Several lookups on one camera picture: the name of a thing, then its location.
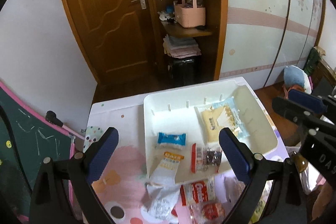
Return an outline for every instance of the wooden door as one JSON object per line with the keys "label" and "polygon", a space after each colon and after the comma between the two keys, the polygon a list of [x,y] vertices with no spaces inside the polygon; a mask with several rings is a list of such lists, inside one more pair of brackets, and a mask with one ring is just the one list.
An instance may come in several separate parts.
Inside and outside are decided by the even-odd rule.
{"label": "wooden door", "polygon": [[147,9],[132,0],[63,0],[84,56],[102,84],[122,83],[152,73],[153,27]]}

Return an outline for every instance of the red snack package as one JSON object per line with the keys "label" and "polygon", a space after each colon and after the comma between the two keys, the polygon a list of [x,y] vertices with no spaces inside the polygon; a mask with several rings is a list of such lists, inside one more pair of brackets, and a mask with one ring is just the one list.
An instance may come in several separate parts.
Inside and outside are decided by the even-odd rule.
{"label": "red snack package", "polygon": [[182,185],[180,194],[182,206],[215,200],[213,178]]}
{"label": "red snack package", "polygon": [[220,224],[225,218],[222,204],[216,201],[192,204],[189,210],[193,224]]}

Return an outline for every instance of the wooden shelf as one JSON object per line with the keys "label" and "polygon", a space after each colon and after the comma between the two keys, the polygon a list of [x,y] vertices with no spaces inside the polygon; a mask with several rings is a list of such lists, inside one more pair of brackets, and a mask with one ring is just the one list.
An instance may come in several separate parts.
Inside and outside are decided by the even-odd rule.
{"label": "wooden shelf", "polygon": [[167,21],[161,21],[168,35],[172,37],[206,37],[212,35],[209,30],[198,30],[196,28],[184,28],[179,23],[168,23]]}

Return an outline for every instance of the orange dot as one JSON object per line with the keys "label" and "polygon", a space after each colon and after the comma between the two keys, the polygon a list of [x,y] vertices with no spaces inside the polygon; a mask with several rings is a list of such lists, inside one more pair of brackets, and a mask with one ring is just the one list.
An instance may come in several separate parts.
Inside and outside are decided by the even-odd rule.
{"label": "orange dot", "polygon": [[137,217],[133,217],[131,218],[131,224],[142,224],[142,220],[137,218]]}

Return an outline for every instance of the door frame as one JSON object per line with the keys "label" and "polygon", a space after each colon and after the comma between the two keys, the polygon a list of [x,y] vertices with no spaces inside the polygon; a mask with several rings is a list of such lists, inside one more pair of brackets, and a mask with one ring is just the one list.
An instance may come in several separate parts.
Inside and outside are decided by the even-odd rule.
{"label": "door frame", "polygon": [[[156,51],[156,58],[155,59],[156,59],[156,64],[157,64],[157,70],[158,70],[158,72],[163,73],[163,71],[164,71],[164,59],[163,59],[164,52],[163,52],[163,49],[162,49],[162,43],[160,43],[161,35],[160,35],[159,25],[158,25],[158,22],[157,22],[157,14],[155,12],[156,11],[156,4],[155,4],[154,0],[147,0],[147,1],[148,1],[148,7],[149,7],[149,10],[150,10],[150,15],[151,15],[151,23],[152,23],[153,31],[154,31],[154,41],[155,41],[155,51]],[[83,44],[82,44],[82,41],[80,40],[80,37],[79,37],[78,31],[76,29],[75,23],[72,19],[67,0],[62,0],[62,3],[63,3],[65,14],[66,14],[67,19],[68,19],[69,24],[70,24],[71,31],[73,32],[73,35],[74,35],[75,40],[78,44],[78,47],[79,47],[80,51],[82,52],[82,55],[83,55],[87,65],[88,65],[89,69],[91,70],[93,77],[97,81],[98,85],[100,85],[102,80],[98,77],[98,74],[97,74],[95,68],[93,67],[92,63],[90,62],[89,57],[88,57],[88,55],[87,55],[87,53],[86,53],[86,51],[83,47]]]}

